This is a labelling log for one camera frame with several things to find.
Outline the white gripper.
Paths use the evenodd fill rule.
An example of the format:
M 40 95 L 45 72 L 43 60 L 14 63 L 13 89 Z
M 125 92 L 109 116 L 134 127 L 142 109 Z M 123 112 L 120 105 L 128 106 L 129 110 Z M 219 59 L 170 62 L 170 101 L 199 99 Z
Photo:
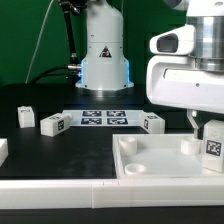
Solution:
M 224 74 L 198 70 L 187 56 L 154 56 L 147 67 L 146 93 L 153 104 L 188 109 L 196 139 L 202 127 L 196 110 L 224 114 Z

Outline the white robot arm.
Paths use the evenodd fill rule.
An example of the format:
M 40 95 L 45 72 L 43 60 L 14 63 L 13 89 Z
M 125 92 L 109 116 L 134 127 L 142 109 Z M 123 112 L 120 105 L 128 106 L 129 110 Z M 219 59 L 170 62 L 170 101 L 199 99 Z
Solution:
M 150 40 L 151 103 L 185 108 L 200 135 L 199 111 L 224 114 L 224 0 L 163 0 L 186 12 L 186 23 Z

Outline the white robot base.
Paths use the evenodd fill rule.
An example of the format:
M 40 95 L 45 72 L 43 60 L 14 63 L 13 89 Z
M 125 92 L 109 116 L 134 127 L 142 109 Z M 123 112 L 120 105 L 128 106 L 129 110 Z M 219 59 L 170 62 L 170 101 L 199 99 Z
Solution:
M 77 87 L 118 91 L 133 87 L 129 61 L 123 54 L 123 16 L 107 0 L 87 3 L 87 54 Z

